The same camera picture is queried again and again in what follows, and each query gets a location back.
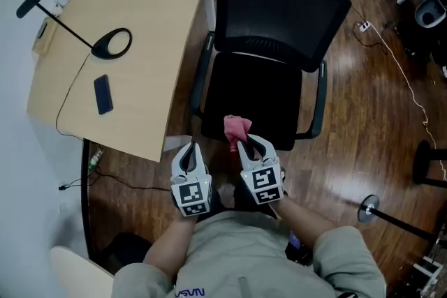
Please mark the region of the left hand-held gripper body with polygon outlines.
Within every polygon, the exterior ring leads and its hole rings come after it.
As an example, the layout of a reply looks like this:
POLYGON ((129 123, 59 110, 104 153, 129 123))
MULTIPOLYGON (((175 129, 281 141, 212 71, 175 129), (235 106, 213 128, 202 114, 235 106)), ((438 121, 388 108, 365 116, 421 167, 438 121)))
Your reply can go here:
POLYGON ((212 178, 209 174, 199 177, 173 177, 171 192, 177 208, 184 217, 198 216, 210 211, 212 178))

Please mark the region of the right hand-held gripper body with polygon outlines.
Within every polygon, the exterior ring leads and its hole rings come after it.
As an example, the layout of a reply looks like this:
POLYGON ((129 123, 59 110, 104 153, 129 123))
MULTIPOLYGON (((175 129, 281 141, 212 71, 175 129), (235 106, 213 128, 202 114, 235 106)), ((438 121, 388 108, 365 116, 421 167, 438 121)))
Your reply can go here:
POLYGON ((243 170, 240 176, 257 205, 275 202, 284 197, 285 174, 277 158, 243 170))

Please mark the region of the pink cloth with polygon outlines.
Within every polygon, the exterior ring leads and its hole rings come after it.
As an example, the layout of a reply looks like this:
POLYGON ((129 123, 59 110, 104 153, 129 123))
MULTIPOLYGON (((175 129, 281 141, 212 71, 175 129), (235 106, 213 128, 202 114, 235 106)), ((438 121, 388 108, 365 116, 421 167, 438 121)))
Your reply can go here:
POLYGON ((246 142, 252 121, 240 116, 227 115, 223 118, 224 135, 230 144, 230 152, 237 151, 238 142, 246 142))

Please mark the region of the black office chair seat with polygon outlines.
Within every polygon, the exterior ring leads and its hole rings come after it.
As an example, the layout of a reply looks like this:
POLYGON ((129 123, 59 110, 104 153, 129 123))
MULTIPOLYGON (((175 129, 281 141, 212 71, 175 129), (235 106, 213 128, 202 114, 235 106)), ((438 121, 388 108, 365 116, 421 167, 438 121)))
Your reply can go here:
POLYGON ((245 54, 216 55, 203 111, 203 136, 225 142, 224 117, 251 121, 249 133, 270 141, 276 150, 295 145, 302 71, 279 61, 245 54))

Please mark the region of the person's left forearm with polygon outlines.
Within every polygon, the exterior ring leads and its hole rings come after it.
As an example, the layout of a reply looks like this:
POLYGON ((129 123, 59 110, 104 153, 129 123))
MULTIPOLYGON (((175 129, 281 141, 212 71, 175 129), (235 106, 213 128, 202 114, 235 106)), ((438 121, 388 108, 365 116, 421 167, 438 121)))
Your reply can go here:
POLYGON ((152 244, 143 262, 156 267, 171 281, 184 265, 197 217, 178 214, 167 230, 152 244))

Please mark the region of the person's right forearm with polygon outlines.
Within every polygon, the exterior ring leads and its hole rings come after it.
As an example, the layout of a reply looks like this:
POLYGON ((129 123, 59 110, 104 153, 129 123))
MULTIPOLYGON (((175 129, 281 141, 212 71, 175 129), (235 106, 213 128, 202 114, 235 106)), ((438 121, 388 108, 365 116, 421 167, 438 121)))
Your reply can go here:
POLYGON ((313 248, 321 235, 336 228, 332 221, 288 196, 271 202, 269 206, 308 248, 313 248))

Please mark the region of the white desk leg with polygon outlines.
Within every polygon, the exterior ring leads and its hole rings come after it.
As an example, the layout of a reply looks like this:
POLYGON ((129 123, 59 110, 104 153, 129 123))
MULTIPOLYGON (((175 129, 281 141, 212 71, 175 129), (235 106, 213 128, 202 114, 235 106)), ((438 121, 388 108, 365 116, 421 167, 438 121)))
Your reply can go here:
POLYGON ((214 0, 203 0, 207 26, 209 31, 215 31, 216 28, 216 10, 214 0))
POLYGON ((169 135, 165 136, 163 143, 163 152, 183 147, 192 141, 190 135, 169 135))

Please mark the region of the person's black trousers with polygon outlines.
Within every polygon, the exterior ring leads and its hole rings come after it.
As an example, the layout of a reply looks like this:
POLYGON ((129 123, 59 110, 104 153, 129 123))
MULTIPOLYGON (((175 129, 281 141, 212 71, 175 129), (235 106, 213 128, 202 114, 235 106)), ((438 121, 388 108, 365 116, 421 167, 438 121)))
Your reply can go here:
POLYGON ((216 188, 212 189, 210 211, 201 214, 198 222, 211 218, 225 211, 243 211, 243 212, 259 212, 273 219, 277 219, 277 215, 268 204, 256 204, 249 189, 242 181, 238 181, 233 191, 234 207, 226 208, 221 202, 221 196, 216 188))

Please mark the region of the small waist-worn device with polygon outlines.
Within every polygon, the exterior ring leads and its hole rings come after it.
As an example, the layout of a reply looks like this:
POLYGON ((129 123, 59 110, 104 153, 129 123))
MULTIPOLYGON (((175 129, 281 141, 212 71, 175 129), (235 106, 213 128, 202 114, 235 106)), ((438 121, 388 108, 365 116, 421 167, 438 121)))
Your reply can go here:
POLYGON ((312 249, 305 246, 293 232, 290 232, 286 257, 299 265, 309 267, 313 263, 312 249))

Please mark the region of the person's olive t-shirt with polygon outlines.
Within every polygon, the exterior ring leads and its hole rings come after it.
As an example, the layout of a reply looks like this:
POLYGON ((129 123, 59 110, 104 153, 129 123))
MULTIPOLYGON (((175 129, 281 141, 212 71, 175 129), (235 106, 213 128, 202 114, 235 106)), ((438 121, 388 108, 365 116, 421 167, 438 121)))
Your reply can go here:
POLYGON ((261 213, 226 211, 197 224, 171 281, 156 267, 127 265, 112 298, 386 298, 386 282, 361 233, 323 233, 312 267, 286 257, 288 228, 261 213))

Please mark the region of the green plastic bottle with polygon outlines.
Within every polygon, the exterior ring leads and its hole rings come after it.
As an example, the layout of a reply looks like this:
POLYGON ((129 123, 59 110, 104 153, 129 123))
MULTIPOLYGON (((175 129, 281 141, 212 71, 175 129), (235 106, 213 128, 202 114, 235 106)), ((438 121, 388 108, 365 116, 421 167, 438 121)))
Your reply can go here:
POLYGON ((95 154, 89 159, 88 168, 89 170, 94 170, 94 168, 98 165, 101 157, 103 155, 102 149, 97 149, 95 154))

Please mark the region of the black smartphone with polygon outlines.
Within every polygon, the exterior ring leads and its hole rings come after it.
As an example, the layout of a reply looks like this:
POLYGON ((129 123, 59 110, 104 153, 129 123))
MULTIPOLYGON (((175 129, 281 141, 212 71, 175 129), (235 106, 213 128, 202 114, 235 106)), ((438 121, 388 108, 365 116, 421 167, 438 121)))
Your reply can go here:
POLYGON ((107 75, 102 75, 94 80, 94 92, 98 113, 103 115, 111 112, 113 104, 107 75))

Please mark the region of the black pole stand round base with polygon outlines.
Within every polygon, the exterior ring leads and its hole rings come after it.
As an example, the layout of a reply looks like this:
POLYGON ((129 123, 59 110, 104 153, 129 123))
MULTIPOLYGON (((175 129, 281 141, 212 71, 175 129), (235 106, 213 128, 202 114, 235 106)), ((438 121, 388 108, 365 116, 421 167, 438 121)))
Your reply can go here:
POLYGON ((358 208, 358 221, 361 223, 368 223, 374 217, 380 218, 396 227, 399 227, 411 234, 430 242, 431 244, 438 244, 440 247, 447 249, 447 239, 440 239, 438 235, 426 232, 412 226, 404 221, 394 218, 390 215, 379 211, 379 198, 376 195, 368 195, 361 203, 358 208))

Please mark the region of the black mesh office chair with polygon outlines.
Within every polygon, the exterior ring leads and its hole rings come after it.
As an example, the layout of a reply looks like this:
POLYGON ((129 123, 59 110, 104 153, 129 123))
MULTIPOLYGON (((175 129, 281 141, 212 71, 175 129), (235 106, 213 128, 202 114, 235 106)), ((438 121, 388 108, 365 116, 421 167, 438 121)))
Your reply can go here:
POLYGON ((327 93, 324 56, 350 7, 350 0, 217 0, 216 28, 208 33, 200 54, 191 112, 202 124, 216 55, 245 54, 302 71, 295 141, 317 137, 327 93))

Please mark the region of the white frame equipment cart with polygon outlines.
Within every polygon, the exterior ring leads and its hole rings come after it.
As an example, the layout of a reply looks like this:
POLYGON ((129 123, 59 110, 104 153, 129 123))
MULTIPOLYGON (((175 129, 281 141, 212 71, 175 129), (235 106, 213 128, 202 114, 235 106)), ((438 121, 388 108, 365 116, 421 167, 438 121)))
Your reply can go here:
POLYGON ((410 283, 420 297, 426 298, 431 293, 438 283, 443 268, 444 266, 441 263, 427 256, 413 264, 410 283))

